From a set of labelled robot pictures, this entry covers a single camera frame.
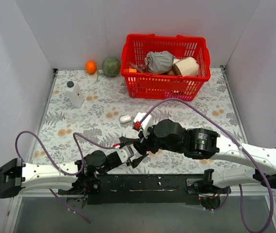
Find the white earbud charging case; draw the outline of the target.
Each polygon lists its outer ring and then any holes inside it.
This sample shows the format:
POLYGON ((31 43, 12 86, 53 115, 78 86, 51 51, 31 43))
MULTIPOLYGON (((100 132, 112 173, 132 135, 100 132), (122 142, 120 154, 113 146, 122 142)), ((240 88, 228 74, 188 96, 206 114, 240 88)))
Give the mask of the white earbud charging case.
POLYGON ((130 115, 123 115, 119 118, 119 122, 121 124, 127 123, 131 121, 131 116, 130 115))

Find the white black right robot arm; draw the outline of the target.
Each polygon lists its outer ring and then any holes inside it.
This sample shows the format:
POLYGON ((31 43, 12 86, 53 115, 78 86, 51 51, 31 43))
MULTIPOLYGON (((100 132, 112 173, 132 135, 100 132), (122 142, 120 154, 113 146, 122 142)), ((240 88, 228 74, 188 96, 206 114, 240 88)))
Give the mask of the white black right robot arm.
POLYGON ((152 120, 134 120, 133 127, 139 131, 134 147, 141 155, 167 150, 195 160, 224 160, 241 165, 225 170, 205 170, 202 180, 190 185, 192 190, 213 193, 218 188, 248 183, 276 189, 276 148, 266 149, 249 144, 238 146, 215 131, 185 129, 169 119, 158 124, 153 124, 152 120))

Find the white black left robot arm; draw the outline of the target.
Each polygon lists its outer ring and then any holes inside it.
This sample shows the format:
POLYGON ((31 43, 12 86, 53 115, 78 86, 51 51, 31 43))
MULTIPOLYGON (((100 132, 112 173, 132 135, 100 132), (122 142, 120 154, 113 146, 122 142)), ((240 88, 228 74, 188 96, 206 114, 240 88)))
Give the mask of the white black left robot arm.
POLYGON ((15 158, 0 167, 0 199, 12 198, 30 190, 58 189, 72 194, 99 193, 99 174, 126 164, 136 168, 147 153, 136 159, 130 145, 118 144, 106 155, 96 150, 81 160, 64 164, 30 164, 15 158))

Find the floral patterned table mat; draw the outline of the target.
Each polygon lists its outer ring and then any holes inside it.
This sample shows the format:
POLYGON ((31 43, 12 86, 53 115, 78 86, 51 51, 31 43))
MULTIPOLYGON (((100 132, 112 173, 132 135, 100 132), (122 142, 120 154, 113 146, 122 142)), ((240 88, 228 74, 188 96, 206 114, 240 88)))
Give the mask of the floral patterned table mat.
POLYGON ((182 127, 228 131, 239 142, 246 142, 243 129, 230 98, 230 91, 220 68, 211 69, 211 78, 199 90, 189 106, 169 101, 157 106, 156 100, 134 99, 128 95, 125 79, 88 75, 82 70, 61 70, 54 82, 37 145, 30 158, 33 164, 52 161, 71 162, 105 146, 105 153, 119 137, 136 138, 133 123, 121 124, 123 115, 135 117, 151 111, 153 120, 171 119, 182 127), (66 95, 68 81, 77 82, 84 96, 81 108, 75 108, 66 95))

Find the white bottle black cap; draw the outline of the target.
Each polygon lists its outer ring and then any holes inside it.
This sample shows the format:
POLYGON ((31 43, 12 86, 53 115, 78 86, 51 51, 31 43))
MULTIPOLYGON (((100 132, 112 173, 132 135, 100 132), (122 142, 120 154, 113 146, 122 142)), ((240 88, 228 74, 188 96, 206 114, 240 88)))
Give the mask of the white bottle black cap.
POLYGON ((82 94, 81 88, 77 82, 68 81, 66 83, 65 92, 72 105, 75 108, 81 108, 84 102, 84 96, 82 94))

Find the clear plastic snack wrapper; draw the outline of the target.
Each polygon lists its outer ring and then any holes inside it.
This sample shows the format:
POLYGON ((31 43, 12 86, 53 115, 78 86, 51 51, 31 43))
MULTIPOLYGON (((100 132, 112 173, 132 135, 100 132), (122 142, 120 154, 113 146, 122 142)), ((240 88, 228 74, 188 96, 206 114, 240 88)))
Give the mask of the clear plastic snack wrapper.
POLYGON ((130 68, 136 69, 140 73, 148 73, 148 68, 145 64, 134 64, 130 62, 130 68))

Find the green melon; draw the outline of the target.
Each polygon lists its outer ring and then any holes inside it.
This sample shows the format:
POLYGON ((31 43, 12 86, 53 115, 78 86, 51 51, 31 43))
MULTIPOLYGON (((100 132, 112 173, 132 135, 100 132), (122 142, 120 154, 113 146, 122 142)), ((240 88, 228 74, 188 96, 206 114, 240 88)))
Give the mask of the green melon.
POLYGON ((102 71, 98 72, 96 80, 100 75, 104 75, 108 78, 115 77, 119 74, 121 69, 121 64, 119 60, 115 57, 107 57, 102 62, 102 71))

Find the red plastic shopping basket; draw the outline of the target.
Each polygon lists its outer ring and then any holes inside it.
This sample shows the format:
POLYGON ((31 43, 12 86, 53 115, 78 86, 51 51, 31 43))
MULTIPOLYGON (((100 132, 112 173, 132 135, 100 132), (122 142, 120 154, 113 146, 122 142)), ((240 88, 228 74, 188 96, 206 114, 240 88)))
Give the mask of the red plastic shopping basket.
POLYGON ((123 46, 121 61, 121 75, 125 78, 129 96, 132 98, 178 98, 192 101, 211 77, 210 53, 203 37, 129 34, 123 46), (168 51, 177 59, 193 57, 199 64, 198 75, 176 76, 172 69, 156 75, 150 72, 140 73, 130 68, 130 62, 145 64, 145 57, 150 51, 168 51))

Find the crumpled grey bag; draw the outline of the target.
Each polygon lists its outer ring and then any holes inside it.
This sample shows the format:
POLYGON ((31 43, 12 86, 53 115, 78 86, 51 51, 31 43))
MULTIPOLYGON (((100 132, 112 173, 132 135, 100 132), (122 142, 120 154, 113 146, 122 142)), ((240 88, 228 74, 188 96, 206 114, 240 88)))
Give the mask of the crumpled grey bag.
POLYGON ((145 65, 152 74, 163 74, 172 69, 175 56, 168 51, 150 51, 145 57, 145 65))

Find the orange fruit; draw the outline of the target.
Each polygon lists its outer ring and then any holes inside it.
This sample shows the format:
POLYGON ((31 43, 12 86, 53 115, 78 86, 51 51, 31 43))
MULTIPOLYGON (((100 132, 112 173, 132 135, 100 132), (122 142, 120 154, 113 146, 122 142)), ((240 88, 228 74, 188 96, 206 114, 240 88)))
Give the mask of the orange fruit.
POLYGON ((85 70, 89 74, 94 74, 97 71, 97 65, 96 65, 96 63, 94 61, 88 61, 85 64, 85 70))

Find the beige paper roll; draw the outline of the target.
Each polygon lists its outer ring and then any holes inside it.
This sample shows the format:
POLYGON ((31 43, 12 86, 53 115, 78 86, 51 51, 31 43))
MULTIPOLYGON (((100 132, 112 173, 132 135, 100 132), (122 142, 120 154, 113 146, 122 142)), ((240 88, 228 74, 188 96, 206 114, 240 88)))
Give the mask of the beige paper roll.
POLYGON ((176 76, 197 76, 199 71, 199 64, 193 57, 186 57, 183 59, 175 58, 172 71, 176 76))

